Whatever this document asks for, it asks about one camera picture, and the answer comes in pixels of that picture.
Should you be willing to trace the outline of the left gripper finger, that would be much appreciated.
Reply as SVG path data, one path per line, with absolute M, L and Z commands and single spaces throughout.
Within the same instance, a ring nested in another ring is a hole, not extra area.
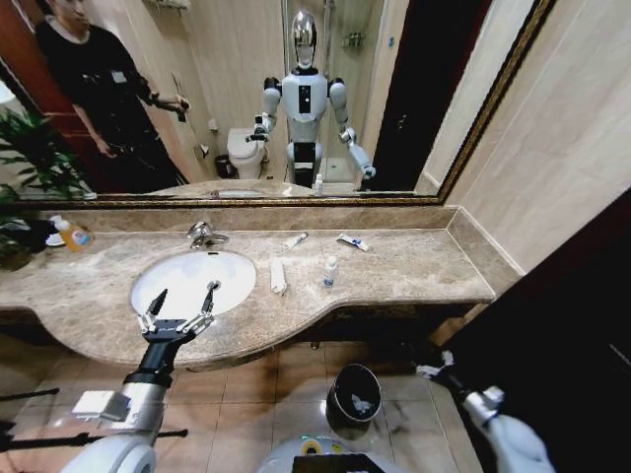
M 214 294 L 221 288 L 221 282 L 214 280 L 207 285 L 207 294 L 202 302 L 199 313 L 183 325 L 183 332 L 192 332 L 199 335 L 214 321 L 212 310 L 214 307 Z
M 163 289 L 154 299 L 149 303 L 148 308 L 137 315 L 137 321 L 141 329 L 142 334 L 149 332 L 156 332 L 156 320 L 162 306 L 166 300 L 168 294 L 167 289 Z

